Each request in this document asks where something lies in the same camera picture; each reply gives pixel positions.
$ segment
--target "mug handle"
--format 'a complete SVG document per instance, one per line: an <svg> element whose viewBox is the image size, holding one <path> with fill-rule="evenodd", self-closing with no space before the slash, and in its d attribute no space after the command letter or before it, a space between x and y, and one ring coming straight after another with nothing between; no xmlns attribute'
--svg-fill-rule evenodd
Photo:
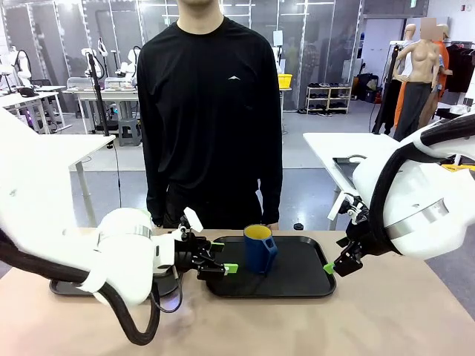
<svg viewBox="0 0 475 356"><path fill-rule="evenodd" d="M269 251L266 268L263 271L264 273L267 273L269 271L269 267L274 261L275 256L277 255L277 246L275 245L274 239L272 237L270 239L264 240L262 243L264 244L264 246L266 246L267 251Z"/></svg>

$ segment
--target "black long-sleeve shirt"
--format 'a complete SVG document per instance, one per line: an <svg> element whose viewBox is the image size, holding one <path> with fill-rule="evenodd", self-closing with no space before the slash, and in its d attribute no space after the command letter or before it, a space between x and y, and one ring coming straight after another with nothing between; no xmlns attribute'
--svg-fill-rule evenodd
<svg viewBox="0 0 475 356"><path fill-rule="evenodd" d="M169 184L207 199L256 191L258 179L262 223L278 221L281 110L264 37L228 18L206 35L175 23L143 46L137 84L155 223L163 221Z"/></svg>

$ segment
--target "black tray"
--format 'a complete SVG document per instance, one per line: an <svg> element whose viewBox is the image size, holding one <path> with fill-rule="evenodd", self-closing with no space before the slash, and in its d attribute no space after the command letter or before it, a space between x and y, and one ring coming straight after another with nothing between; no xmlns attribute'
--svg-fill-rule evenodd
<svg viewBox="0 0 475 356"><path fill-rule="evenodd" d="M177 282L173 277L173 274L167 274L164 277L155 277L154 281L158 282L158 292L161 297L172 293L177 287ZM58 280L52 280L50 282L50 290L57 295L63 297L92 297L92 294L88 291L82 291L76 288L71 283L61 282Z"/></svg>
<svg viewBox="0 0 475 356"><path fill-rule="evenodd" d="M237 263L237 274L223 280L206 282L219 297L320 298L336 288L334 276L324 271L327 259L320 245L305 236L275 236L278 248L272 269L264 276L246 270L243 237L220 237L223 252L216 254L219 263Z"/></svg>

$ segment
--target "black clothing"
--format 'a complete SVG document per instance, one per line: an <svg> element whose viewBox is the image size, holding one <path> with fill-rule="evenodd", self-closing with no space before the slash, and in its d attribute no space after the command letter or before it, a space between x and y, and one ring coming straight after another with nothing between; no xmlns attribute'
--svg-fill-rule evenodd
<svg viewBox="0 0 475 356"><path fill-rule="evenodd" d="M402 141L417 131L419 117L432 91L431 83L408 82L404 92L401 117L394 133L394 139Z"/></svg>
<svg viewBox="0 0 475 356"><path fill-rule="evenodd" d="M472 50L452 44L447 47L447 52L450 58L449 68L453 75L447 76L445 89L454 93L467 93L475 68Z"/></svg>
<svg viewBox="0 0 475 356"><path fill-rule="evenodd" d="M379 134L379 129L384 123L384 133L389 135L391 128L394 126L394 116L396 115L396 107L398 106L399 91L401 91L402 83L399 80L392 79L384 95L384 102L379 108L376 123L373 127L373 133Z"/></svg>
<svg viewBox="0 0 475 356"><path fill-rule="evenodd" d="M253 191L245 194L227 194L214 200L194 200L184 197L176 186L170 185L166 192L164 228L177 228L186 207L196 211L206 228L243 230L252 224L260 224L261 204Z"/></svg>
<svg viewBox="0 0 475 356"><path fill-rule="evenodd" d="M175 23L143 46L137 82L153 221L163 221L168 185L190 205L229 206L228 192L255 195L260 179L261 222L276 223L281 111L268 41L228 18L206 35Z"/></svg>

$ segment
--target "man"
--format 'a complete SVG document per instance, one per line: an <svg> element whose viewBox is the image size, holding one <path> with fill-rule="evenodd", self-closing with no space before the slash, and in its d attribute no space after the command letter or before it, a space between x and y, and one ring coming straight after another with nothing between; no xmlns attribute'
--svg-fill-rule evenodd
<svg viewBox="0 0 475 356"><path fill-rule="evenodd" d="M178 8L177 23L143 46L137 66L152 220L177 227L189 206L205 228L276 229L282 138L272 48L223 17L218 0L178 0Z"/></svg>

